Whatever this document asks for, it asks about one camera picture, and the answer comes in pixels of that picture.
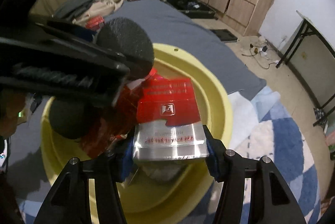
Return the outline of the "grey bed sheet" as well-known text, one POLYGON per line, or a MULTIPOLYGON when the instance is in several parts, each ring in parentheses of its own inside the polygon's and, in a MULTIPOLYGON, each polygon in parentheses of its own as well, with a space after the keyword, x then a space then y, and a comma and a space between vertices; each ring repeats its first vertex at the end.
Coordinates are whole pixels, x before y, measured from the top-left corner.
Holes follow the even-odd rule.
MULTIPOLYGON (((138 23, 154 43, 192 54, 220 80, 227 93, 239 91, 251 100, 266 86, 266 81, 248 70, 213 32, 160 0, 125 2, 106 21, 116 17, 138 23)), ((7 181, 21 200, 42 202, 50 189, 40 149, 40 120, 48 99, 43 99, 29 121, 19 125, 11 137, 7 181)))

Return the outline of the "black round foam-top jar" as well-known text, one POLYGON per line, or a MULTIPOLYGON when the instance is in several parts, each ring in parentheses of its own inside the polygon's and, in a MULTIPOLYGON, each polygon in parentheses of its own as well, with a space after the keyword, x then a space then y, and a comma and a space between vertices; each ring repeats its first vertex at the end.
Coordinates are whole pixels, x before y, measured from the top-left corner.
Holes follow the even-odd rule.
POLYGON ((144 79, 153 67, 153 43, 146 31, 131 19, 117 17, 109 21, 97 34, 96 44, 123 54, 133 80, 144 79))

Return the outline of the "beige jacket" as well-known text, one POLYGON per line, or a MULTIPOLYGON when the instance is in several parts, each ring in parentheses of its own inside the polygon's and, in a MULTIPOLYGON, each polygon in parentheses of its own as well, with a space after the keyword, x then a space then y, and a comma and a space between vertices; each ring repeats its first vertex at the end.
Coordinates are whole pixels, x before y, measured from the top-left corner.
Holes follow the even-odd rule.
POLYGON ((96 0, 90 8, 74 20, 73 24, 85 26, 86 23, 97 16, 105 17, 111 15, 123 5, 124 0, 96 0))

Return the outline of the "red silver cigarette pack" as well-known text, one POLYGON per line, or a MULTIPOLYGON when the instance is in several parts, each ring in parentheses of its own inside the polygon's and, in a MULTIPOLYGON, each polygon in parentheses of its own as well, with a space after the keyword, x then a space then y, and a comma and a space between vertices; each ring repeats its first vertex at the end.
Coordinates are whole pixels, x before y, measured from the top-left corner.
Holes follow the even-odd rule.
POLYGON ((208 157, 191 79, 150 80, 143 87, 136 119, 134 161, 191 161, 208 157))

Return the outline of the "black foam tray insert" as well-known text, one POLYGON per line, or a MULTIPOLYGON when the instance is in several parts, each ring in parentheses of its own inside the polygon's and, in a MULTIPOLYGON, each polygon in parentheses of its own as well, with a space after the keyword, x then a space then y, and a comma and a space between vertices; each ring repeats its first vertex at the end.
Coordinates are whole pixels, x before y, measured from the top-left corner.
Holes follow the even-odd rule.
POLYGON ((237 42, 238 40, 238 38, 227 29, 211 29, 211 32, 224 43, 237 42))

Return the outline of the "blue white checkered blanket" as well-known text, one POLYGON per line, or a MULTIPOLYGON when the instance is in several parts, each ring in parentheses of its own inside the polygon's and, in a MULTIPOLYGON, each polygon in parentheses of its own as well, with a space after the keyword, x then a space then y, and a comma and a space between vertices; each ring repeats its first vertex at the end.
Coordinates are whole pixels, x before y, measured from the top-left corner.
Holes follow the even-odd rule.
POLYGON ((264 87, 248 100, 238 91, 228 96, 233 110, 230 149, 242 157, 269 157, 289 185, 306 223, 320 217, 320 191, 312 153, 281 96, 264 87))

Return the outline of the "black folding table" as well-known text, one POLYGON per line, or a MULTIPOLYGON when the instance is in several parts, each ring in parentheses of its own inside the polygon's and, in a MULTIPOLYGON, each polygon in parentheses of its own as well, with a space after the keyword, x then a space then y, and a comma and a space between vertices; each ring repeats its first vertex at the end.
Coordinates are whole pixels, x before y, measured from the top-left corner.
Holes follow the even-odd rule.
POLYGON ((316 116, 313 126, 334 126, 334 46, 301 12, 301 24, 281 59, 297 77, 311 99, 316 116))

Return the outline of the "dark red cigarette carton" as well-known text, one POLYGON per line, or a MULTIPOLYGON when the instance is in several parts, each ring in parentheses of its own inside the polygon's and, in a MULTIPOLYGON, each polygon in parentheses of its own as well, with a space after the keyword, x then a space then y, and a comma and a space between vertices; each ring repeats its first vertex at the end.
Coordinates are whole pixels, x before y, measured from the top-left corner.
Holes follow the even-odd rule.
POLYGON ((114 143, 125 139, 128 132, 137 124, 137 106, 143 95, 143 88, 151 80, 161 79, 163 77, 153 68, 144 79, 126 84, 121 90, 116 105, 111 109, 105 109, 90 132, 81 139, 81 149, 90 158, 96 158, 114 143))

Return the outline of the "red box by jacket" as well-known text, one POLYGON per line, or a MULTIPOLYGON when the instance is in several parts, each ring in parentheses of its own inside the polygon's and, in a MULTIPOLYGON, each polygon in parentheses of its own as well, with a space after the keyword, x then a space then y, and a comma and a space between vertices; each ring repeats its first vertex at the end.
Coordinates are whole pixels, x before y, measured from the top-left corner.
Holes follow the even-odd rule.
POLYGON ((89 19, 85 25, 85 28, 93 31, 100 30, 105 24, 105 20, 102 16, 96 16, 89 19))

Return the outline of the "black open equipment case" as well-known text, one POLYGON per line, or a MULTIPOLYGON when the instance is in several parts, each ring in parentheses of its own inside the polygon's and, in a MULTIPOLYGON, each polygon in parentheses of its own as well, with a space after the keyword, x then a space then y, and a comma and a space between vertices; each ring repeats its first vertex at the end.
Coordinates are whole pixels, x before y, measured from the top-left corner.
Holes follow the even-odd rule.
POLYGON ((216 11, 200 0, 160 0, 191 19, 214 19, 216 11))

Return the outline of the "yellow plastic basin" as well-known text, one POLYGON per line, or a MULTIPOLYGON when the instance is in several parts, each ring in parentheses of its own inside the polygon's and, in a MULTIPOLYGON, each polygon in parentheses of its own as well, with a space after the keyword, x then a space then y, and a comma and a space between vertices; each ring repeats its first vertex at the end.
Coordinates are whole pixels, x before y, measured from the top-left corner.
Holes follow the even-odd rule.
MULTIPOLYGON (((229 145, 233 112, 228 94, 217 77, 187 51, 167 44, 153 45, 154 67, 165 78, 185 76, 192 80, 202 123, 214 138, 229 145)), ((72 157, 87 160, 78 143, 54 132, 49 123, 49 99, 41 117, 41 154, 51 184, 72 157)), ((145 174, 136 176, 130 186, 117 184, 128 223, 179 223, 200 203, 214 179, 205 162, 189 165, 179 178, 157 183, 145 174)))

